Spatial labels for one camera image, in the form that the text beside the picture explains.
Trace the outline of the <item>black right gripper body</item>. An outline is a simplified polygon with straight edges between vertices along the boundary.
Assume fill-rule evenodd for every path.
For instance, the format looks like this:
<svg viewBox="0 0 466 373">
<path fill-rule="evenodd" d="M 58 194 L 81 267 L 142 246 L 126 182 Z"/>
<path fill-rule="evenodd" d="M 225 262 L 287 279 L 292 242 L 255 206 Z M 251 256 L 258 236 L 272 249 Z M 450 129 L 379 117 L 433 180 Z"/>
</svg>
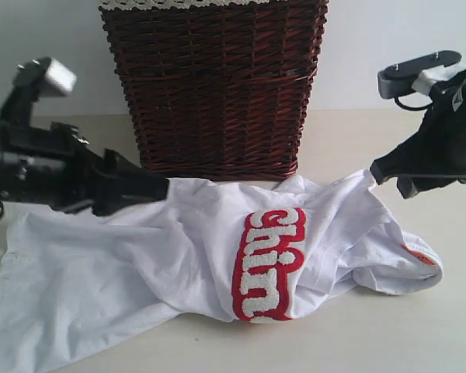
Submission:
<svg viewBox="0 0 466 373">
<path fill-rule="evenodd" d="M 399 183 L 466 183 L 466 81 L 429 92 L 432 106 L 418 131 L 399 145 Z"/>
</svg>

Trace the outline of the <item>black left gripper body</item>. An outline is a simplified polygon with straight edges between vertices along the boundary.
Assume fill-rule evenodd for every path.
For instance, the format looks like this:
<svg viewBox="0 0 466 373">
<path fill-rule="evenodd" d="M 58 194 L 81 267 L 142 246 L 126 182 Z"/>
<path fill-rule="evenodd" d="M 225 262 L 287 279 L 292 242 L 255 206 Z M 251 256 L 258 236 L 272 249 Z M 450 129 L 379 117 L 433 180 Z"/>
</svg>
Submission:
<svg viewBox="0 0 466 373">
<path fill-rule="evenodd" d="M 37 99 L 12 92 L 0 109 L 0 213 L 6 202 L 44 204 L 67 214 L 91 208 L 100 157 L 75 126 L 32 127 Z"/>
</svg>

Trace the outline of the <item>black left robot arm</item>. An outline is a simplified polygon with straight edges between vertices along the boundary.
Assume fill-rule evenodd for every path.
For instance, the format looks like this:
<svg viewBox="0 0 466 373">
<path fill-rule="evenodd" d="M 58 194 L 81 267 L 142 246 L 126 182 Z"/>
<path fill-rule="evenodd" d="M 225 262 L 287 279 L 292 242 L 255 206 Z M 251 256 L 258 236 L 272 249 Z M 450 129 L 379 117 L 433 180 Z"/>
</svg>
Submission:
<svg viewBox="0 0 466 373">
<path fill-rule="evenodd" d="M 0 109 L 0 219 L 6 202 L 42 204 L 106 217 L 136 204 L 167 198 L 170 181 L 119 152 L 97 155 L 76 126 L 30 124 L 36 95 L 11 93 Z"/>
</svg>

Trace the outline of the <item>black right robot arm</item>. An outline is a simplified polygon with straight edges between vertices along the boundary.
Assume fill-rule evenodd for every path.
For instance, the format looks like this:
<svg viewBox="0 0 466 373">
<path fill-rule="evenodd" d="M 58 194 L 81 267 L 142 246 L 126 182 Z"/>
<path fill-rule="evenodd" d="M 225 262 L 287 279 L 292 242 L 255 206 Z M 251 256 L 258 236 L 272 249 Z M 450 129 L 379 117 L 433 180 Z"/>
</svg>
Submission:
<svg viewBox="0 0 466 373">
<path fill-rule="evenodd" d="M 466 183 L 466 68 L 456 51 L 438 51 L 390 65 L 377 74 L 378 92 L 403 110 L 404 96 L 418 93 L 430 102 L 419 129 L 388 154 L 375 159 L 370 172 L 381 185 L 396 179 L 403 198 Z"/>
</svg>

